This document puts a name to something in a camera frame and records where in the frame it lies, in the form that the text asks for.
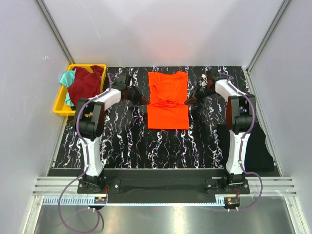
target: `yellow bin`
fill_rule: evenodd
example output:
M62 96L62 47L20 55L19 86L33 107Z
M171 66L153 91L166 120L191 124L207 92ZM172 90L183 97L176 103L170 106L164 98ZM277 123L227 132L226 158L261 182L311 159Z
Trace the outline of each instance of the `yellow bin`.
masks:
M74 67L83 67L88 72L93 72L90 67L94 66L94 65L95 64L71 64L68 66L67 70L70 71ZM103 91L103 85L104 85L104 79L106 77L106 68L107 67L105 64L97 64L97 66L104 68L104 71L102 74L102 83L101 83L101 92L102 92ZM75 111L73 111L70 106L65 104L66 94L67 94L67 88L64 85L62 85L60 90L59 90L59 93L58 93L58 98L54 104L53 112L56 114L59 114L61 116L74 116Z

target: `black and white marble pattern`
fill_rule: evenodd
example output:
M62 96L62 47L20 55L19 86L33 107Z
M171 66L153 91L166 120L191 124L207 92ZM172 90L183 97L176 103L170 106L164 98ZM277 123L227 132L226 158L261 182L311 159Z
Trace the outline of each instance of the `black and white marble pattern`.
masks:
M149 97L148 72L189 74L191 93L209 67L110 67L112 74L132 75L142 93ZM234 76L233 83L244 92L248 86L241 67L219 67ZM122 101L107 110L100 137L101 160L105 168L221 168L216 125L225 123L226 101L218 95L204 105L189 107L189 130L150 130L147 107ZM55 162L55 168L82 168L83 152L69 117Z

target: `folded orange shirt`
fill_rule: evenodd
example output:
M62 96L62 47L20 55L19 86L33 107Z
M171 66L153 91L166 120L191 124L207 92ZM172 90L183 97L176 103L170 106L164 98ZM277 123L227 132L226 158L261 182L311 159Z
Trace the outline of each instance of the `folded orange shirt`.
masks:
M147 107L147 125L152 129L189 129L187 99L188 74L149 72L151 104Z

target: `gray wall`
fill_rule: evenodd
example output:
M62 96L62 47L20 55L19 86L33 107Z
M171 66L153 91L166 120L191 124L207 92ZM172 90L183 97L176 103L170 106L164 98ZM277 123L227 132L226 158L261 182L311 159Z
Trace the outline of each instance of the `gray wall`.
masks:
M283 0L44 0L76 63L247 66Z
M312 1L294 0L251 72L285 176L312 230Z
M0 25L0 232L17 234L51 158L68 63L33 0L1 1Z

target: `teal cloth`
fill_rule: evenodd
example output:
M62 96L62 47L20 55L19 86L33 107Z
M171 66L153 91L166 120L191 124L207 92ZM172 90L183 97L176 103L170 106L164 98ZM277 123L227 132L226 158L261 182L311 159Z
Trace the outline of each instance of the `teal cloth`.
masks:
M64 85L66 88L68 88L69 86L72 85L72 83L74 83L75 73L76 73L76 71L68 71L68 72L65 72L65 73L62 75L62 78L60 79L59 82L60 82L62 85ZM68 93L68 92L67 92L67 94L66 94L65 104L68 105L68 106L74 106L74 104L73 104L72 101L70 100L70 97L69 97L69 93Z

